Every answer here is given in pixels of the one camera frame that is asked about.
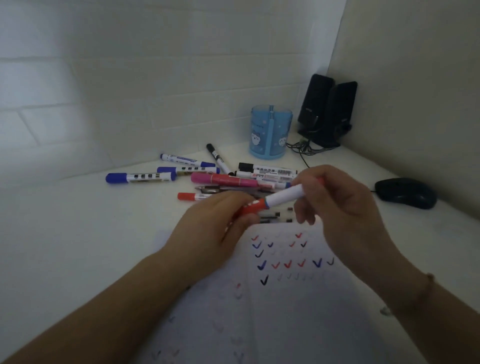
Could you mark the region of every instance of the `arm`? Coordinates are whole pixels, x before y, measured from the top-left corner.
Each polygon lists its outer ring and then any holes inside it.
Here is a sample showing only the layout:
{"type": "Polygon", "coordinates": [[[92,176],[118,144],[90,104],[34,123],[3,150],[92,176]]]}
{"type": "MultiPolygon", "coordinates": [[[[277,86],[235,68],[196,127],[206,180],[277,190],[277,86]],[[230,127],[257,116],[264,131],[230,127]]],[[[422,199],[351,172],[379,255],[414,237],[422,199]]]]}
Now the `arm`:
{"type": "Polygon", "coordinates": [[[305,192],[295,203],[298,222],[313,224],[320,216],[332,251],[397,312],[429,363],[480,363],[480,315],[436,283],[415,304],[429,279],[395,247],[366,186],[331,166],[303,171],[298,183],[305,192]]]}
{"type": "Polygon", "coordinates": [[[243,232],[258,222],[256,215],[246,215],[230,225],[234,213],[252,200],[241,192],[225,192],[192,206],[163,249],[4,364],[128,362],[175,299],[219,268],[243,232]]]}

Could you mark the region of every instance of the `pen holder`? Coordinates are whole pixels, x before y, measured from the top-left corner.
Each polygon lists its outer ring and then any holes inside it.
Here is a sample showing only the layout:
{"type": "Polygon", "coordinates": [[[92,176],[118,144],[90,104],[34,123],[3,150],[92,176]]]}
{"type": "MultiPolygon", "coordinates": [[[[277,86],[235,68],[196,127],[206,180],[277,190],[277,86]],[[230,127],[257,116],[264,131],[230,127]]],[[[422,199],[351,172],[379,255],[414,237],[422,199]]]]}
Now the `pen holder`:
{"type": "Polygon", "coordinates": [[[250,153],[260,159],[276,159],[285,154],[293,113],[273,105],[252,109],[250,153]]]}

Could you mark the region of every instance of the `blue marker cap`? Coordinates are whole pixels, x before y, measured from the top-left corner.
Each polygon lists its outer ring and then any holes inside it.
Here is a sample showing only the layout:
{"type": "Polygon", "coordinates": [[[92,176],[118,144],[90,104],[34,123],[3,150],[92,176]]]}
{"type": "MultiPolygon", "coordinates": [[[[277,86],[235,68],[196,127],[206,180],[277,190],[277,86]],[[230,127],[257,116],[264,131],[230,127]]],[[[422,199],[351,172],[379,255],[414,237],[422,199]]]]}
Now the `blue marker cap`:
{"type": "Polygon", "coordinates": [[[107,183],[128,183],[126,173],[109,173],[105,180],[107,183]]]}
{"type": "Polygon", "coordinates": [[[210,162],[202,162],[200,164],[200,167],[216,167],[215,163],[210,163],[210,162]]]}
{"type": "Polygon", "coordinates": [[[157,173],[175,173],[176,175],[177,167],[158,167],[156,169],[157,173]]]}

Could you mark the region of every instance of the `red marker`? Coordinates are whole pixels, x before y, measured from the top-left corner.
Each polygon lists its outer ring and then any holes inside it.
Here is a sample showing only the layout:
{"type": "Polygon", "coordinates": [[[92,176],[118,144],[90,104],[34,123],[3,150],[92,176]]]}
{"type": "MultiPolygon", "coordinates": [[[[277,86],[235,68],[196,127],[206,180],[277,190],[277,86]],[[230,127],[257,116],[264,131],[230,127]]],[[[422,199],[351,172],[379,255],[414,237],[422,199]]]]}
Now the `red marker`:
{"type": "Polygon", "coordinates": [[[179,192],[177,198],[181,201],[201,201],[213,196],[213,194],[191,194],[189,192],[179,192]]]}
{"type": "Polygon", "coordinates": [[[231,177],[226,174],[192,173],[191,181],[202,184],[218,184],[220,186],[258,187],[257,180],[231,177]]]}
{"type": "MultiPolygon", "coordinates": [[[[322,177],[318,178],[318,182],[325,186],[325,181],[322,177]]],[[[288,201],[296,200],[303,196],[305,196],[305,193],[303,192],[303,187],[301,184],[297,184],[296,186],[277,192],[276,194],[271,194],[265,198],[249,203],[238,211],[237,216],[256,214],[257,212],[260,212],[262,210],[269,209],[273,206],[277,206],[288,201]]]]}

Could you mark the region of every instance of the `computer mouse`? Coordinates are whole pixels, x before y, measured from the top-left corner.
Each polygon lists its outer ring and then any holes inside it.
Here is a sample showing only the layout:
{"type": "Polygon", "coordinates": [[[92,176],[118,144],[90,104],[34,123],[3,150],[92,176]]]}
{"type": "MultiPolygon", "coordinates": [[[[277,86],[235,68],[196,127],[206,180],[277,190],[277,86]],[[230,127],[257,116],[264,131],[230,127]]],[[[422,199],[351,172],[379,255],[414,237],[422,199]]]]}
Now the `computer mouse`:
{"type": "Polygon", "coordinates": [[[391,178],[378,181],[375,192],[384,201],[428,210],[437,203],[437,194],[423,182],[412,178],[391,178]]]}

